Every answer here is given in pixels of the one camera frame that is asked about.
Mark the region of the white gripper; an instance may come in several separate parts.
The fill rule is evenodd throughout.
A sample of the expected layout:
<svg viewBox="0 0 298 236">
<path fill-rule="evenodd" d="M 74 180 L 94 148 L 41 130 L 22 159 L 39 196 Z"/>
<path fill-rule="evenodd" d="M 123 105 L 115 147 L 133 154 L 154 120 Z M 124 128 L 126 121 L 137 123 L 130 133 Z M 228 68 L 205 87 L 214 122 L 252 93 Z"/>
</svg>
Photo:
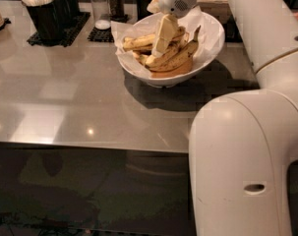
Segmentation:
<svg viewBox="0 0 298 236">
<path fill-rule="evenodd" d="M 147 10 L 164 16 L 157 22 L 151 54 L 161 57 L 178 30 L 178 19 L 185 17 L 197 0 L 151 0 Z"/>
</svg>

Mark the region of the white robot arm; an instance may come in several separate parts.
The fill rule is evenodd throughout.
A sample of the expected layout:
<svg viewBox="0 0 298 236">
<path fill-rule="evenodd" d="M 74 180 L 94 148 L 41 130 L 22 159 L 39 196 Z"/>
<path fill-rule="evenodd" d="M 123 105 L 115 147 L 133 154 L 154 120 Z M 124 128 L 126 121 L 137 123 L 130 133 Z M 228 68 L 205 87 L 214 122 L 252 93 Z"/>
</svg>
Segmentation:
<svg viewBox="0 0 298 236">
<path fill-rule="evenodd" d="M 287 171 L 298 160 L 298 21 L 282 0 L 228 0 L 259 89 L 208 102 L 192 124 L 198 236 L 292 236 Z"/>
</svg>

